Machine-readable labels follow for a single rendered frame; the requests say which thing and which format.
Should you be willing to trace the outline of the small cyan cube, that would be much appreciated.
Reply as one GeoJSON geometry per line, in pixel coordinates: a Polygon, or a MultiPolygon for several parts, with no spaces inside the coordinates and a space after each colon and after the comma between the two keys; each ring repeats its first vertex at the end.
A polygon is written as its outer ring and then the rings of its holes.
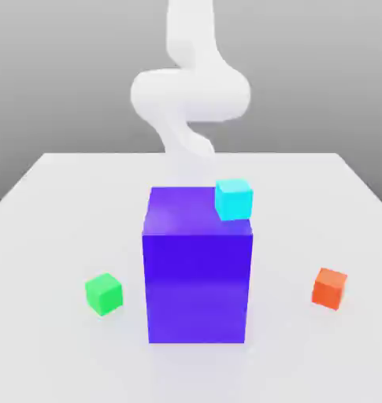
{"type": "Polygon", "coordinates": [[[216,182],[214,206],[223,221],[249,220],[254,192],[245,179],[221,179],[216,182]]]}

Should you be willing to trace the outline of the small green cube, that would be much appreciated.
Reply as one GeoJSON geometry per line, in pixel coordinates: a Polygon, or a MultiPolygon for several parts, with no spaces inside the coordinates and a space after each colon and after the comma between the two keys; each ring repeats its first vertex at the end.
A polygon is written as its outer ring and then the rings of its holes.
{"type": "Polygon", "coordinates": [[[85,283],[87,303],[100,316],[123,305],[121,283],[109,273],[104,273],[85,283]]]}

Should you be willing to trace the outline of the small orange cube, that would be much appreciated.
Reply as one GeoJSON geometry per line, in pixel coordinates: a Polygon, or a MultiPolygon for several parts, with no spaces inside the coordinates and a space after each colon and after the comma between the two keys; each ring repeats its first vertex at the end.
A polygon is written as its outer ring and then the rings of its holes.
{"type": "Polygon", "coordinates": [[[321,268],[315,279],[311,301],[326,308],[338,310],[342,301],[347,275],[321,268]]]}

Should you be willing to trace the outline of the large purple box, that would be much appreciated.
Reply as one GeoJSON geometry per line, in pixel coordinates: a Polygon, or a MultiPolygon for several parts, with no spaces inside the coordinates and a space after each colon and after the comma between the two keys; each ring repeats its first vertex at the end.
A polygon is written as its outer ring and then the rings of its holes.
{"type": "Polygon", "coordinates": [[[151,343],[244,342],[249,220],[221,220],[212,187],[152,187],[142,245],[151,343]]]}

